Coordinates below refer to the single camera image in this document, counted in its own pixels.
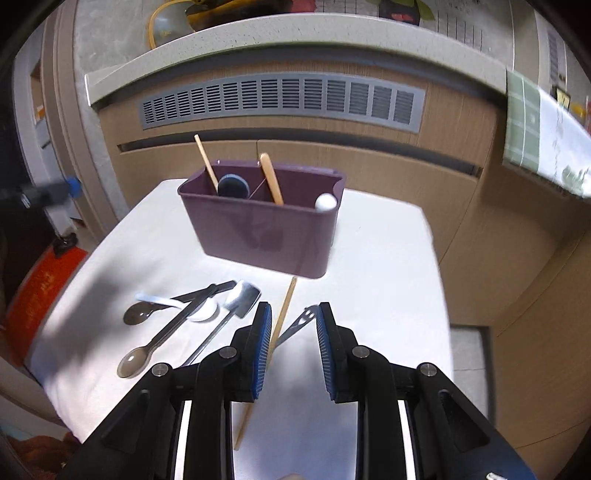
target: wooden stick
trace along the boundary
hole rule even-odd
[[[201,139],[199,138],[199,135],[195,135],[195,142],[197,143],[197,146],[199,147],[199,151],[201,152],[201,157],[203,159],[203,163],[205,163],[205,168],[207,169],[207,173],[209,173],[209,178],[212,179],[213,186],[215,187],[215,189],[217,191],[217,177],[216,177],[215,173],[213,172],[212,165],[209,163],[209,158],[207,157],[207,154],[205,153],[205,149],[203,148],[203,144],[201,143]]]
[[[271,341],[269,341],[269,354],[267,355],[267,368],[271,364],[271,357],[273,356],[273,351],[275,350],[275,345],[277,344],[277,340],[279,339],[279,334],[281,333],[281,329],[283,328],[283,321],[285,320],[285,315],[287,314],[287,309],[290,306],[291,297],[294,294],[294,289],[296,287],[297,277],[293,277],[291,279],[291,283],[289,288],[287,289],[287,294],[285,294],[285,299],[283,300],[283,306],[281,307],[281,311],[279,312],[279,316],[277,317],[277,321],[275,326],[273,327],[273,334],[271,335]],[[254,408],[254,403],[249,403],[246,406],[246,410],[244,411],[244,415],[242,416],[242,421],[240,422],[240,428],[238,429],[238,435],[236,436],[236,442],[234,443],[234,450],[238,450],[240,448],[240,444],[242,443],[242,439],[246,432],[246,427],[248,426],[248,422],[252,416],[252,409]]]
[[[261,153],[259,159],[261,161],[263,173],[269,184],[271,195],[273,195],[273,201],[277,205],[283,205],[283,196],[281,195],[281,189],[279,188],[279,182],[277,182],[277,177],[275,176],[275,169],[273,168],[273,163],[271,163],[271,158],[267,153]]]

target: metal screw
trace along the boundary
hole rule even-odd
[[[156,377],[163,377],[168,373],[167,364],[156,364],[152,367],[152,374]]]
[[[363,345],[358,345],[353,347],[352,353],[357,358],[367,358],[369,357],[369,348]]]
[[[437,367],[433,364],[422,364],[420,370],[426,377],[434,377],[437,374]]]
[[[220,356],[222,358],[234,358],[238,351],[233,346],[225,346],[220,350]]]

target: ping pong ball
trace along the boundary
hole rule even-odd
[[[314,204],[314,208],[317,212],[328,212],[335,208],[337,201],[334,195],[330,193],[323,193],[319,195]]]

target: white tablecloth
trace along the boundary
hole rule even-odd
[[[140,325],[125,325],[123,313],[137,292],[172,297],[244,279],[261,289],[275,319],[281,308],[291,276],[206,256],[177,195],[181,183],[162,182],[119,223],[35,339],[28,365],[82,441],[141,377],[119,378],[121,358],[145,345],[175,314],[163,310]],[[446,304],[420,208],[345,190],[328,271],[318,280],[299,279],[284,329],[306,306],[321,301],[330,302],[337,324],[353,329],[361,345],[409,367],[430,361],[452,378]],[[255,310],[232,319],[200,359],[228,345]],[[186,322],[154,352],[150,365],[181,365],[218,321]],[[235,407],[234,424],[242,406]],[[355,445],[356,405],[330,401],[316,329],[308,325],[275,352],[235,452],[236,478],[275,480],[296,472],[307,480],[352,479]]]

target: blue cap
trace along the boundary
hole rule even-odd
[[[70,196],[72,198],[82,195],[82,184],[80,180],[78,180],[76,177],[70,177],[66,180],[66,182],[70,186]]]

